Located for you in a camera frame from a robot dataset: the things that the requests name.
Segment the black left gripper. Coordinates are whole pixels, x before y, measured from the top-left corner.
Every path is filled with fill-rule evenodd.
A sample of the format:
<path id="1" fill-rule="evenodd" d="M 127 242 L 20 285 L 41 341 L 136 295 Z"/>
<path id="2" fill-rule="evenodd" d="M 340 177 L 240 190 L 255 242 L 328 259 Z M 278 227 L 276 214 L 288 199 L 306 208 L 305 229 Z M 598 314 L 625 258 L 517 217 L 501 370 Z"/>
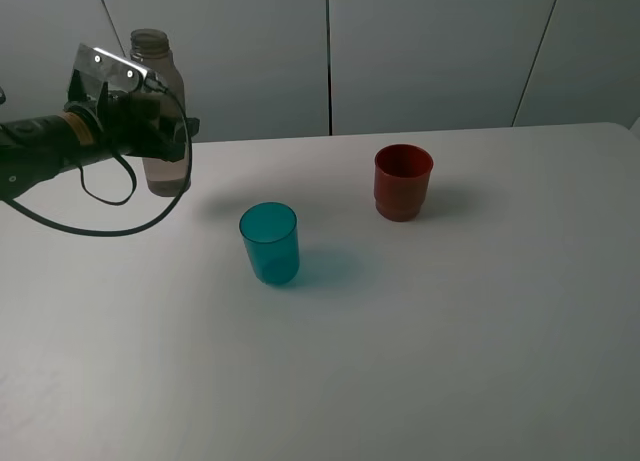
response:
<path id="1" fill-rule="evenodd" d="M 178 162 L 199 133 L 198 118 L 173 119 L 160 130 L 160 102 L 150 96 L 111 91 L 108 83 L 74 70 L 63 120 L 75 139 L 65 153 L 75 162 L 98 162 L 118 155 Z"/>

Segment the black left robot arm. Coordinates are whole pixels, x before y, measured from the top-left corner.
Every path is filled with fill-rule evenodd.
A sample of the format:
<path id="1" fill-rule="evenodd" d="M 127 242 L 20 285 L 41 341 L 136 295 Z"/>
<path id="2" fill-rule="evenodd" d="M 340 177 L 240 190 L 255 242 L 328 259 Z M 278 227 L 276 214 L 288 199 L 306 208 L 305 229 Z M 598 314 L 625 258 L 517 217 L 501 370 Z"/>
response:
<path id="1" fill-rule="evenodd" d="M 169 89 L 156 76 L 143 81 L 73 71 L 62 112 L 1 124 L 1 200 L 13 201 L 56 176 L 113 159 L 137 178 L 127 156 L 176 162 L 200 120 L 161 113 Z"/>

